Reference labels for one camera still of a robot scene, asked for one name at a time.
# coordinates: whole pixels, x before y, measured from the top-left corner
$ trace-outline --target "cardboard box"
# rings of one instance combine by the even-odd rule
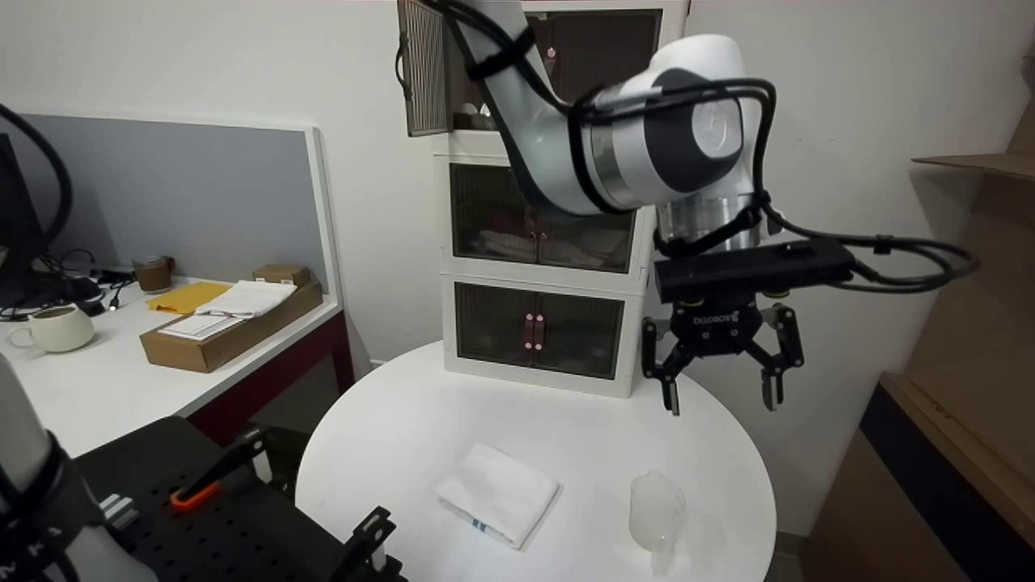
[[[192,368],[192,371],[213,371],[226,365],[231,359],[249,352],[271,333],[286,330],[292,321],[305,318],[322,301],[322,289],[313,280],[306,269],[296,266],[267,266],[254,270],[254,277],[264,280],[295,280],[296,290],[267,311],[264,318],[244,321],[216,336],[206,338],[183,338],[183,336],[166,336],[163,330],[183,321],[173,321],[166,325],[156,325],[140,336],[142,352],[149,356],[151,365],[173,365],[173,368]]]

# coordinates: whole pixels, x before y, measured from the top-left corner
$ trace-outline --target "plastic cup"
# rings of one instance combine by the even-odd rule
[[[626,529],[651,552],[651,571],[673,568],[675,539],[685,527],[685,496],[664,473],[645,473],[631,486]]]

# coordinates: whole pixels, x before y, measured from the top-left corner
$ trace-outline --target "white cup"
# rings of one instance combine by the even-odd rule
[[[626,529],[633,543],[651,552],[654,575],[667,575],[673,568],[673,552],[681,527],[685,527],[681,487],[661,473],[638,476],[631,486]]]
[[[68,304],[68,308],[44,308],[30,312],[30,347],[42,352],[74,352],[97,338],[91,318]]]

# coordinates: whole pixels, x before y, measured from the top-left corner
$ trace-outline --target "gray partition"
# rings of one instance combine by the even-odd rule
[[[149,118],[30,117],[63,152],[74,209],[58,251],[100,266],[174,254],[182,270],[244,277],[267,261],[311,266],[333,283],[321,247],[318,185],[305,129]],[[54,209],[50,165],[16,152],[42,220]]]

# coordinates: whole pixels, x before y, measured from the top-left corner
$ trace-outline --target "white table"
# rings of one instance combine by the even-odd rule
[[[688,523],[670,578],[760,582],[772,559],[772,486],[743,426],[680,377],[681,416],[656,387],[597,399],[442,368],[442,347],[367,374],[321,419],[296,476],[296,508],[345,539],[385,504],[388,552],[411,582],[638,582],[651,559],[626,534],[631,479],[681,481]],[[525,550],[480,534],[437,502],[440,479],[471,444],[558,481]]]
[[[68,457],[84,457],[163,416],[201,409],[339,312],[336,301],[322,298],[318,311],[224,368],[201,374],[151,365],[140,347],[140,333],[173,318],[149,311],[140,289],[126,289],[122,304],[122,311],[94,318],[97,338],[91,347],[66,356],[16,349],[9,336],[18,336],[22,324],[0,324],[0,352],[26,386],[40,419],[63,439]]]

